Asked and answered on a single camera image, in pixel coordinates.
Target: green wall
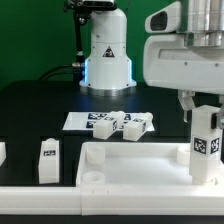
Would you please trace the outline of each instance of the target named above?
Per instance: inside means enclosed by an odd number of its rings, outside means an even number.
[[[144,29],[148,15],[174,0],[117,0],[128,17],[127,54],[135,78],[143,81]],[[46,70],[75,60],[72,13],[63,12],[64,0],[1,0],[0,88],[17,80],[37,80]],[[82,28],[86,56],[90,25]]]

